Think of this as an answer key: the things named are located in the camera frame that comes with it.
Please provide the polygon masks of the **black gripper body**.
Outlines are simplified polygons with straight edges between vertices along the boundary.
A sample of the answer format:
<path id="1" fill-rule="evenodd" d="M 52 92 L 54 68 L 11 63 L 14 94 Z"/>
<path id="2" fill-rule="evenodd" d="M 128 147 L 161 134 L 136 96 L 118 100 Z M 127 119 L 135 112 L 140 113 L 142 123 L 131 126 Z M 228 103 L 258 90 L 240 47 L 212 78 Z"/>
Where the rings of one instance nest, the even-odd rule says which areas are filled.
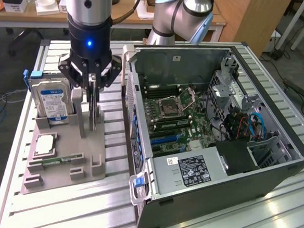
<path id="1" fill-rule="evenodd" d="M 66 59 L 81 72 L 101 76 L 103 70 L 110 64 L 110 35 L 112 20 L 106 19 L 98 25 L 84 25 L 68 17 L 70 32 L 70 55 Z"/>

